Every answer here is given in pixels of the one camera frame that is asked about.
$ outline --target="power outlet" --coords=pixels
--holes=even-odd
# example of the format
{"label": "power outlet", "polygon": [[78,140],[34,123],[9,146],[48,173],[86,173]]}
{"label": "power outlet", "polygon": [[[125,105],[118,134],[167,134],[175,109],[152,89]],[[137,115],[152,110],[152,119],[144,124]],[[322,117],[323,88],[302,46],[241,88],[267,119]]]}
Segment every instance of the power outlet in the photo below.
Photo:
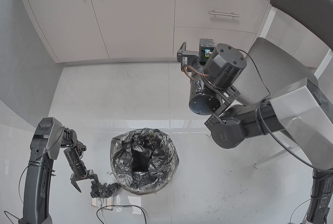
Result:
{"label": "power outlet", "polygon": [[103,206],[108,206],[105,207],[104,209],[113,210],[113,206],[110,205],[113,205],[113,195],[109,198],[100,198],[100,197],[93,198],[93,201],[91,203],[91,206],[93,207],[101,208]]}

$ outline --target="chair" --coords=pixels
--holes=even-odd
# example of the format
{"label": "chair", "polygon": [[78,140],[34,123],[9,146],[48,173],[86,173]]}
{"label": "chair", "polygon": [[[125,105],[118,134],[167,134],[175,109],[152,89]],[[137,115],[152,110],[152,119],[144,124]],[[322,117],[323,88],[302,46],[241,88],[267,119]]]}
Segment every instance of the chair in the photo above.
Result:
{"label": "chair", "polygon": [[[333,0],[270,0],[270,4],[272,8],[263,31],[248,52],[256,62],[265,84],[272,94],[278,89],[305,77],[318,85],[317,78],[333,56],[331,51],[333,49]],[[294,57],[264,38],[272,23],[276,9],[283,11],[301,23],[330,48],[314,74]],[[237,100],[243,105],[250,105],[259,102],[268,95],[268,92],[262,84],[252,61],[249,57],[245,59],[247,67],[234,82],[234,86],[241,93]],[[290,141],[285,142],[290,145],[291,150],[299,149],[297,145],[293,145]],[[266,164],[269,160],[281,158],[286,154],[287,151],[283,150],[272,157],[261,159],[255,167]]]}

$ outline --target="barcode label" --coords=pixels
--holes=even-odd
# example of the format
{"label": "barcode label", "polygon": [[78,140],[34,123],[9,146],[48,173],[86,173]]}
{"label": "barcode label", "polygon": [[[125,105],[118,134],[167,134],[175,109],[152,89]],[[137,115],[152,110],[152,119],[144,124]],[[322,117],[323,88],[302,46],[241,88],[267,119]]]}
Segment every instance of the barcode label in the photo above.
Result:
{"label": "barcode label", "polygon": [[182,65],[181,66],[184,66],[185,64],[187,64],[187,57],[183,57],[183,61],[182,61]]}

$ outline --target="metal handle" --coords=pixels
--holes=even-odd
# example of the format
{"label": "metal handle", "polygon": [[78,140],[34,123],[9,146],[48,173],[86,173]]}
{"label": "metal handle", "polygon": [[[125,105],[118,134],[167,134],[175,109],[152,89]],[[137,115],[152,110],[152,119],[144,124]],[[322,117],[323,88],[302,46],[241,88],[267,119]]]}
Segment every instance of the metal handle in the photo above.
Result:
{"label": "metal handle", "polygon": [[213,15],[223,15],[223,16],[231,16],[231,17],[240,17],[240,15],[238,14],[234,14],[234,12],[232,11],[230,14],[225,14],[223,12],[215,12],[215,10],[210,11],[209,14],[213,14]]}

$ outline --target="trash can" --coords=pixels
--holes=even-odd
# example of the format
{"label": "trash can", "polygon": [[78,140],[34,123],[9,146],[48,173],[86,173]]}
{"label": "trash can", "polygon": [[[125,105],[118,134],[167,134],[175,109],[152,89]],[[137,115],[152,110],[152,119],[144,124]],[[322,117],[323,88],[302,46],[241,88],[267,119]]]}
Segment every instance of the trash can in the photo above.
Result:
{"label": "trash can", "polygon": [[158,129],[138,129],[111,140],[111,170],[127,191],[144,195],[165,187],[179,158],[170,137]]}

